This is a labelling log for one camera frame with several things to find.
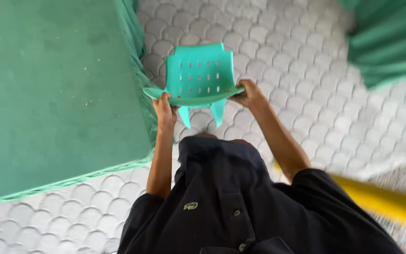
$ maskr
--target hand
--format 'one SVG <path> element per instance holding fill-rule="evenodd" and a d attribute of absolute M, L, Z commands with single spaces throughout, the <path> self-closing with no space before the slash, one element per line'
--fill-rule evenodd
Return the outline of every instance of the hand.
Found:
<path fill-rule="evenodd" d="M 261 103 L 268 103 L 261 89 L 252 80 L 241 79 L 236 87 L 244 87 L 245 91 L 229 97 L 229 100 L 235 101 L 248 109 L 252 109 L 252 107 Z"/>
<path fill-rule="evenodd" d="M 171 97 L 171 94 L 166 92 L 161 94 L 159 100 L 153 100 L 154 111 L 157 115 L 157 126 L 158 128 L 171 128 L 175 126 L 176 123 L 176 111 L 179 107 L 172 106 L 169 104 L 168 99 Z"/>

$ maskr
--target chair leg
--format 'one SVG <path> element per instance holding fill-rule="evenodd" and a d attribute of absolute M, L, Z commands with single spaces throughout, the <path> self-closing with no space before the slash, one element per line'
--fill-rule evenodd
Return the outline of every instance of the chair leg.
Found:
<path fill-rule="evenodd" d="M 189 108 L 180 107 L 178 109 L 178 113 L 180 113 L 181 120 L 183 120 L 184 126 L 186 126 L 190 129 Z"/>
<path fill-rule="evenodd" d="M 226 99 L 216 101 L 211 105 L 211 113 L 214 116 L 216 127 L 219 127 L 223 122 L 223 110 L 225 109 Z"/>

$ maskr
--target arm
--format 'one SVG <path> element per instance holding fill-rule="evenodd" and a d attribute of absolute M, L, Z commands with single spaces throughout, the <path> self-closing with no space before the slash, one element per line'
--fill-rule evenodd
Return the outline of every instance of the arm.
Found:
<path fill-rule="evenodd" d="M 261 90 L 251 80 L 240 80 L 245 91 L 230 98 L 252 112 L 266 138 L 272 154 L 292 182 L 297 172 L 311 167 L 308 156 L 278 119 Z"/>
<path fill-rule="evenodd" d="M 148 175 L 146 193 L 166 198 L 172 184 L 173 127 L 176 123 L 176 110 L 168 103 L 170 95 L 162 93 L 159 100 L 153 100 L 157 114 L 156 148 Z"/>

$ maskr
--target left hand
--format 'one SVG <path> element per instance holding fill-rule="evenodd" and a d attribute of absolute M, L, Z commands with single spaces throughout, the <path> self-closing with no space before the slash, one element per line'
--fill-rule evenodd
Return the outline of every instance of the left hand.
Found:
<path fill-rule="evenodd" d="M 175 126 L 176 123 L 176 111 L 178 106 L 172 106 L 169 104 L 168 99 L 171 97 L 171 94 L 166 92 L 161 94 L 159 100 L 153 100 L 154 111 L 157 115 L 157 126 L 158 128 L 171 128 Z"/>

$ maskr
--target shirt button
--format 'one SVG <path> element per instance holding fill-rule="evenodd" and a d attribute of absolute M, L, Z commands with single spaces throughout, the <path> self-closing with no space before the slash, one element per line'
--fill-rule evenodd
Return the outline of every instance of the shirt button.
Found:
<path fill-rule="evenodd" d="M 239 245 L 239 251 L 244 251 L 244 249 L 245 249 L 245 244 L 241 244 L 241 245 Z"/>

